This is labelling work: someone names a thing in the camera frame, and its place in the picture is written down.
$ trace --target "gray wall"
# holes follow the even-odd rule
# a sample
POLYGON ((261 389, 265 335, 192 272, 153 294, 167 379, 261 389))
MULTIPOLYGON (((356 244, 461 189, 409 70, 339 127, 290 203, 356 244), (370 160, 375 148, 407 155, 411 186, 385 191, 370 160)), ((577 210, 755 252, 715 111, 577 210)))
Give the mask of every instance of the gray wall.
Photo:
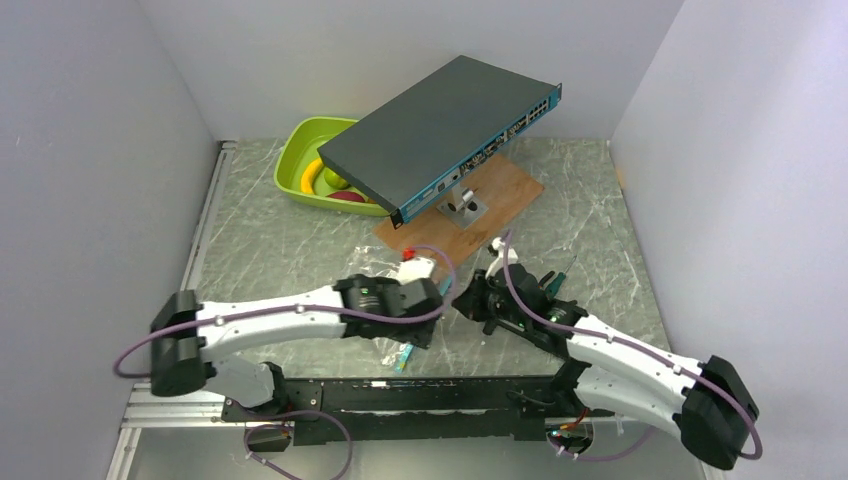
POLYGON ((103 478, 216 146, 135 2, 0 13, 0 477, 103 478))
POLYGON ((613 136, 672 346, 761 407, 731 478, 848 478, 846 45, 842 0, 688 0, 613 136))
POLYGON ((464 53, 550 83, 531 135, 609 138, 682 0, 140 0, 218 139, 360 117, 464 53))

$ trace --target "wooden board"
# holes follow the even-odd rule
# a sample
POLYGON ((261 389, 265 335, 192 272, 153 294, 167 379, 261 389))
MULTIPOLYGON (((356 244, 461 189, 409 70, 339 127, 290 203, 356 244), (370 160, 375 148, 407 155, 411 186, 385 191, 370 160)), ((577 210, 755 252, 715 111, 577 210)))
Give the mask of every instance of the wooden board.
POLYGON ((458 267, 478 248, 501 233, 506 224, 545 189, 500 154, 464 178, 462 184, 489 207, 467 229, 459 228, 433 205, 397 230, 386 218, 374 228, 374 234, 389 248, 398 251, 410 245, 435 245, 444 250, 458 267))

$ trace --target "green bowl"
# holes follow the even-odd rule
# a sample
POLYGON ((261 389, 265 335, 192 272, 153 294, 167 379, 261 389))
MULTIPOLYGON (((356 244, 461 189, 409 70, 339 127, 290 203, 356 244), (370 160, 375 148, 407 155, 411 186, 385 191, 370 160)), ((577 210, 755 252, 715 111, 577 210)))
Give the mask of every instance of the green bowl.
MULTIPOLYGON (((303 176, 306 167, 319 157, 318 147, 347 127, 356 123, 356 120, 335 117, 311 117, 300 122, 289 139, 286 140, 280 158, 277 160, 277 168, 274 170, 274 182, 292 200, 314 207, 329 208, 342 212, 356 213, 359 215, 371 215, 374 217, 385 217, 389 213, 383 207, 375 203, 350 202, 328 198, 327 195, 337 192, 335 188, 327 185, 324 175, 319 173, 312 184, 315 194, 300 191, 300 177, 303 176)), ((356 192, 363 198, 365 194, 354 187, 345 190, 356 192)))

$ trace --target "purple cable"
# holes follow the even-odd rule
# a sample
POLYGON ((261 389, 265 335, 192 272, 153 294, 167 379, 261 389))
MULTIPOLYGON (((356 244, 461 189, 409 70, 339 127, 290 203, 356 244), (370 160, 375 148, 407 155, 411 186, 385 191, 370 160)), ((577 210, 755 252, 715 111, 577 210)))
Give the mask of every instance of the purple cable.
MULTIPOLYGON (((509 252, 509 242, 511 240, 512 240, 512 231, 507 230, 506 236, 504 237, 504 251, 505 252, 509 252)), ((551 322, 550 320, 547 320, 545 318, 540 317, 535 312, 533 312, 533 310, 530 310, 530 308, 527 305, 525 305, 523 301, 521 301, 521 298, 518 296, 518 292, 515 291, 515 285, 512 284, 512 279, 510 278, 510 275, 509 275, 509 255, 504 255, 503 270, 504 270, 504 279, 506 280, 506 286, 509 289, 509 293, 512 296, 512 299, 515 300, 515 303, 518 304, 518 307, 521 309, 521 311, 523 311, 525 314, 527 314, 527 316, 529 316, 533 320, 535 320, 535 321, 537 321, 537 322, 539 322, 543 325, 547 325, 547 326, 549 326, 553 329, 556 329, 556 330, 564 330, 566 332, 572 332, 572 333, 577 333, 577 334, 581 334, 581 335, 588 335, 588 336, 591 336, 591 337, 602 338, 604 340, 607 339, 607 336, 605 334, 600 333, 600 332, 596 332, 594 330, 587 330, 585 328, 571 327, 571 326, 568 326, 568 325, 560 325, 558 323, 551 322)), ((665 365, 666 367, 673 368, 675 366, 674 362, 672 362, 671 360, 665 358, 662 355, 659 355, 658 353, 655 353, 654 351, 652 351, 649 348, 645 348, 643 345, 640 345, 639 343, 634 342, 630 339, 621 338, 621 337, 613 337, 612 341, 616 342, 616 343, 620 343, 622 345, 626 345, 626 346, 628 346, 628 347, 630 347, 634 350, 637 350, 641 353, 644 353, 645 355, 653 358, 654 360, 660 362, 661 364, 665 365)), ((719 397, 721 397, 724 401, 726 401, 734 410, 736 410, 736 413, 738 413, 739 416, 742 418, 742 420, 745 422, 745 426, 748 428, 748 432, 751 434, 751 440, 754 441, 754 453, 739 452, 739 456, 742 457, 742 458, 748 459, 748 460, 758 460, 760 457, 762 457, 763 456, 763 442, 760 439, 760 434, 757 431, 757 427, 754 425, 754 421, 751 419, 751 416, 745 410, 745 407, 740 405, 739 402, 737 402, 735 398, 733 398, 729 393, 722 390, 721 387, 719 387, 715 383, 707 380, 706 378, 696 374, 695 372, 692 372, 690 370, 687 370, 687 369, 681 367, 680 373, 682 373, 683 375, 686 375, 687 377, 691 378, 692 380, 695 380, 696 382, 700 383, 701 385, 703 385, 703 386, 707 387, 708 389, 712 390, 713 392, 715 392, 719 397)))
MULTIPOLYGON (((422 315, 418 315, 415 317, 405 317, 405 318, 397 318, 397 317, 386 317, 384 315, 376 315, 368 312, 358 312, 356 310, 351 310, 349 308, 342 307, 331 307, 328 305, 301 305, 303 307, 304 312, 330 312, 337 313, 340 315, 351 315, 354 317, 364 318, 366 320, 372 320, 375 322, 383 322, 383 323, 396 323, 396 324, 409 324, 409 323, 419 323, 430 320, 434 317, 438 317, 445 310, 450 307, 451 301, 453 300, 454 295, 456 294, 456 289, 458 288, 457 280, 456 280, 456 269, 453 266, 453 262, 451 262, 450 257, 443 252, 438 247, 433 245, 416 245, 411 247, 413 249, 420 250, 429 250, 438 256, 442 257, 442 260, 445 261, 445 264, 448 266, 448 273, 450 274, 451 284, 450 289, 444 297, 444 302, 439 308, 433 310, 432 312, 428 312, 422 315)), ((221 315, 221 318, 224 319, 225 322, 235 322, 239 320, 247 320, 249 318, 261 317, 263 315, 272 315, 276 313, 286 313, 286 312, 294 312, 297 310, 297 305, 283 305, 279 307, 269 307, 263 308, 260 310, 253 310, 250 312, 242 312, 242 313, 233 313, 230 315, 221 315)), ((209 318, 206 320, 194 320, 192 322, 180 323, 178 325, 173 325, 170 327, 163 328, 161 330, 157 330, 146 337, 139 340, 137 343, 130 346, 128 349, 121 352, 118 355, 118 358, 112 364, 112 371, 115 375, 121 378, 147 378, 150 376, 150 373, 128 373, 121 370, 121 364, 124 360, 130 356, 133 352, 138 350, 139 348, 147 345, 148 343, 156 340, 157 338, 166 337, 175 332, 180 332, 182 330, 187 330, 189 328, 199 328, 205 327, 207 325, 212 325, 215 323, 214 318, 209 318)))
MULTIPOLYGON (((636 450, 638 450, 639 447, 644 445, 645 442, 647 442, 648 439, 651 438, 651 436, 654 434, 654 432, 656 432, 656 429, 654 427, 648 426, 648 428, 645 430, 645 433, 643 433, 642 436, 639 437, 639 440, 636 440, 633 443, 633 445, 630 445, 626 449, 624 449, 624 450, 622 450, 618 453, 615 453, 613 455, 605 455, 603 457, 584 457, 583 455, 571 453, 568 450, 563 450, 563 453, 565 453, 566 455, 569 455, 574 460, 577 460, 577 461, 580 461, 580 462, 614 462, 616 460, 621 460, 622 458, 624 458, 624 457, 630 455, 631 453, 635 452, 636 450)), ((551 440, 550 437, 548 437, 548 444, 550 446, 552 446, 554 448, 554 450, 557 451, 557 453, 559 453, 559 447, 556 444, 554 444, 554 442, 551 440)))
MULTIPOLYGON (((302 417, 304 415, 318 415, 319 417, 326 418, 327 420, 333 422, 337 427, 339 427, 339 430, 342 431, 342 435, 344 435, 345 442, 347 443, 347 459, 345 460, 345 464, 342 466, 342 469, 339 470, 339 473, 337 473, 333 477, 331 477, 330 480, 338 480, 338 479, 342 478, 344 476, 344 474, 347 473, 347 470, 350 468, 350 463, 353 461, 353 439, 350 438, 350 432, 347 430, 347 428, 345 428, 345 426, 342 424, 342 422, 340 422, 336 417, 333 417, 332 415, 328 415, 324 412, 319 412, 317 410, 297 410, 297 411, 294 411, 294 412, 283 413, 281 415, 275 415, 273 417, 258 417, 258 418, 260 418, 262 420, 285 420, 287 418, 302 417)), ((270 461, 260 457, 259 455, 257 455, 256 453, 254 453, 250 449, 249 441, 250 441, 251 435, 253 435, 254 433, 256 433, 260 430, 279 430, 280 428, 281 428, 280 425, 274 425, 274 424, 259 425, 259 426, 251 428, 250 430, 248 430, 244 434, 244 451, 247 452, 248 457, 256 460, 257 462, 259 462, 262 465, 270 468, 271 470, 279 473, 280 475, 282 475, 286 478, 289 478, 291 480, 302 480, 300 477, 292 475, 291 473, 283 470, 282 468, 277 466, 276 463, 270 462, 270 461)))

